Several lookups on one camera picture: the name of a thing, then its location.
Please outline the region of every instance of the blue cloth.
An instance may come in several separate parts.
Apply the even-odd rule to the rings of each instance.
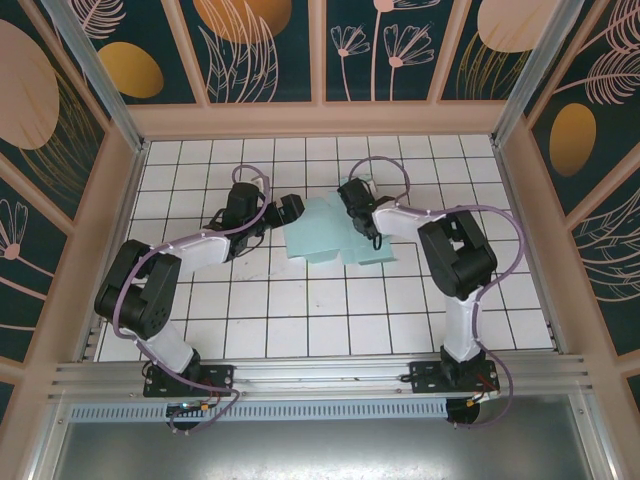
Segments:
[[[295,222],[285,225],[287,257],[304,257],[309,263],[329,262],[338,254],[345,265],[394,261],[389,238],[382,239],[380,250],[353,228],[340,196],[332,192],[328,201],[309,198],[305,211]]]

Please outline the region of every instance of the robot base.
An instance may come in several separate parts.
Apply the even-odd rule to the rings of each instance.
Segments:
[[[202,365],[198,383],[210,383],[212,387],[233,387],[232,365]],[[155,365],[147,369],[144,390],[145,398],[202,398],[209,397],[210,392],[199,388],[191,388],[184,383],[170,377]],[[221,397],[228,397],[230,393],[220,393]]]
[[[404,375],[402,381],[411,383],[413,393],[467,393],[471,396],[487,389],[480,378],[492,385],[494,390],[500,390],[496,365],[491,360],[478,362],[458,379],[456,385],[443,374],[441,361],[411,362],[409,375]]]

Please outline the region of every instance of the orange circle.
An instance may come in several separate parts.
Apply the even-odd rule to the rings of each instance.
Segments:
[[[193,5],[213,33],[229,42],[242,44],[263,40],[260,18],[272,36],[278,35],[289,23],[292,8],[291,0],[194,0]]]

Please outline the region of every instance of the white tile floor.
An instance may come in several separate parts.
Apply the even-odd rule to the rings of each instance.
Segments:
[[[155,142],[129,238],[157,244],[199,229],[224,207],[231,170],[240,163],[272,176],[276,197],[313,197],[335,191],[339,176],[369,155],[403,162],[412,180],[411,205],[510,208],[484,135]],[[371,172],[381,193],[402,190],[402,175],[392,165],[377,161]],[[477,218],[502,272],[515,257],[516,235],[494,214]],[[393,250],[397,261],[383,266],[344,267],[339,260],[307,265],[287,259],[279,229],[246,257],[182,275],[171,316],[205,359],[437,351],[445,331],[444,297],[415,244],[394,242]],[[553,348],[526,261],[484,298],[483,308],[488,347]],[[139,354],[109,326],[97,358],[138,360]]]

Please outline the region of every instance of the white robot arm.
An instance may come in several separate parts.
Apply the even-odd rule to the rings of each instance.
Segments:
[[[98,291],[95,311],[113,321],[118,297],[126,290],[118,333],[133,339],[154,362],[171,372],[191,382],[200,381],[200,356],[169,320],[178,276],[238,258],[247,253],[250,238],[262,239],[268,229],[291,223],[302,215],[300,196],[287,195],[269,204],[259,221],[249,226],[258,215],[258,201],[265,200],[261,187],[260,182],[235,183],[226,208],[219,210],[199,232],[168,242],[169,247],[162,253],[152,255],[136,274],[136,278],[146,282],[132,284],[128,289],[127,278],[140,259],[150,254],[151,247],[137,240],[125,242]],[[212,230],[221,234],[211,235]],[[237,233],[222,234],[233,230]]]
[[[358,232],[381,245],[393,235],[422,247],[432,278],[446,298],[446,334],[441,350],[443,374],[455,386],[471,374],[485,356],[473,331],[478,294],[491,282],[497,259],[471,212],[432,213],[400,205],[396,199],[373,195],[374,186],[353,178],[338,193]]]

